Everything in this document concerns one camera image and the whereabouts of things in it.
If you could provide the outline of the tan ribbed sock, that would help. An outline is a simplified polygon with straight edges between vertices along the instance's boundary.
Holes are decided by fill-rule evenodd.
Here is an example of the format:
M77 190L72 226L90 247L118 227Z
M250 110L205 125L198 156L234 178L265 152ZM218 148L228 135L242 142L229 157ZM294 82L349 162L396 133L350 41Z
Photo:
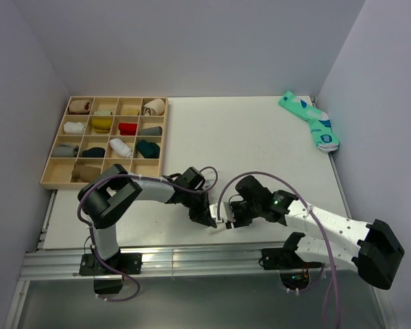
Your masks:
M71 182L92 182L100 174L100 168L76 162L71 173Z

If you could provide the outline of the white sock with black stripes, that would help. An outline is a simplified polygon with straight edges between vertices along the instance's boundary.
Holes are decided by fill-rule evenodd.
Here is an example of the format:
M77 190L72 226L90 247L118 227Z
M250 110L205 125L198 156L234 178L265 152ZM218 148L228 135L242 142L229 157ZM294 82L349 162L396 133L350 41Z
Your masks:
M208 228L208 235L213 236L225 230L225 228Z

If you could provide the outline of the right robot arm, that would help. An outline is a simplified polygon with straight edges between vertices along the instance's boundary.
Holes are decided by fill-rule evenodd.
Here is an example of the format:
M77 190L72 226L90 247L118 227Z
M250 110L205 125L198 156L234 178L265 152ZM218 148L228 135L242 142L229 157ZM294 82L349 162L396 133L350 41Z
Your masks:
M356 272L373 287L391 288L405 251L384 221L341 217L296 193L271 192L252 175L242 178L235 189L242 199L230 204L235 218L231 228L263 218L290 230L282 247L262 251L265 269L319 268L334 263L339 269Z

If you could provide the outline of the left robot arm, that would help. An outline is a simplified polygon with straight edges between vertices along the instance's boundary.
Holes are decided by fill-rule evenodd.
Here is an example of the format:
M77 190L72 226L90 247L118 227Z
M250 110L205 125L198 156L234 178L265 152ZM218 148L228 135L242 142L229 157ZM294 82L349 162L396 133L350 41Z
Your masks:
M120 164L112 165L79 193L77 218L90 228L90 239L97 254L95 266L103 273L113 273L120 265L120 247L116 223L134 201L181 204L188 209L189 219L216 228L210 212L206 179L194 167L183 173L153 178L130 173Z

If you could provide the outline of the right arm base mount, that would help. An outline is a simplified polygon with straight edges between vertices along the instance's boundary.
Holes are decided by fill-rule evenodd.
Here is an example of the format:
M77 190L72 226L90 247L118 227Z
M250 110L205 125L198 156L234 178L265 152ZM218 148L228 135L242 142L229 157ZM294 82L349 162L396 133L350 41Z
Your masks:
M261 250L259 266L265 271L277 270L280 280L286 289L303 290L310 285L310 270L322 269L323 263L307 263L296 253L280 248L264 248Z

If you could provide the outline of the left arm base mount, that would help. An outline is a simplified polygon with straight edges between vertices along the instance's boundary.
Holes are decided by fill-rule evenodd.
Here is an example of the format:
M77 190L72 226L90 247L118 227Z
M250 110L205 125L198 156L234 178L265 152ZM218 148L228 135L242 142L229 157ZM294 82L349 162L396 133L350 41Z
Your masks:
M137 275L140 273L142 265L142 254L118 252L105 263L123 274ZM102 276L116 275L117 272L103 266L95 254L84 254L79 266L79 276L92 276L93 289L97 294L116 295L123 288L124 278L101 279Z

